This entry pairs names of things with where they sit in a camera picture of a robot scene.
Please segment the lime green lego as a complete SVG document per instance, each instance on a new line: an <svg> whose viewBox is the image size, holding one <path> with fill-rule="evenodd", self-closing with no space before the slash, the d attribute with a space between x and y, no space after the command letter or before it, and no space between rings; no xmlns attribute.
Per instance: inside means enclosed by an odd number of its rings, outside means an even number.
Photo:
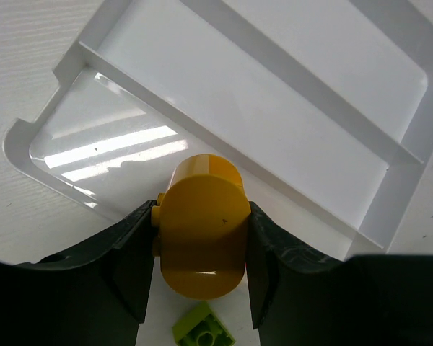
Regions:
<svg viewBox="0 0 433 346"><path fill-rule="evenodd" d="M230 346L235 338L213 312L206 301L180 318L172 327L176 345L181 346Z"/></svg>

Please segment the orange rounded lego block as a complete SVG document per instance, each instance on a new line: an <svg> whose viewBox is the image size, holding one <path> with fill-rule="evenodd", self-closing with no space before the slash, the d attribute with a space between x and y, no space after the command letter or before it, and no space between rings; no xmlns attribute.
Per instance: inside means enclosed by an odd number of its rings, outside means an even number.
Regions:
<svg viewBox="0 0 433 346"><path fill-rule="evenodd" d="M250 203L237 168L215 154L182 161L158 194L153 254L165 282L208 301L234 290L245 273Z"/></svg>

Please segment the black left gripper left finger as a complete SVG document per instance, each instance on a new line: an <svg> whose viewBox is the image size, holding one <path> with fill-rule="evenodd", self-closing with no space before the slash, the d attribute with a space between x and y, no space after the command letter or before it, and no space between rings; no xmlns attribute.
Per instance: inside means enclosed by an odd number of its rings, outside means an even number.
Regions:
<svg viewBox="0 0 433 346"><path fill-rule="evenodd" d="M0 262L0 345L134 345L152 281L154 205L39 262Z"/></svg>

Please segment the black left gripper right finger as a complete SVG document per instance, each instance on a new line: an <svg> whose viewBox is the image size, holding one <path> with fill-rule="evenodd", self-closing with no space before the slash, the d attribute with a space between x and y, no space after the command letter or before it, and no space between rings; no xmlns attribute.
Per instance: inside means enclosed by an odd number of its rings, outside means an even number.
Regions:
<svg viewBox="0 0 433 346"><path fill-rule="evenodd" d="M340 261L250 208L246 267L262 345L433 345L433 255Z"/></svg>

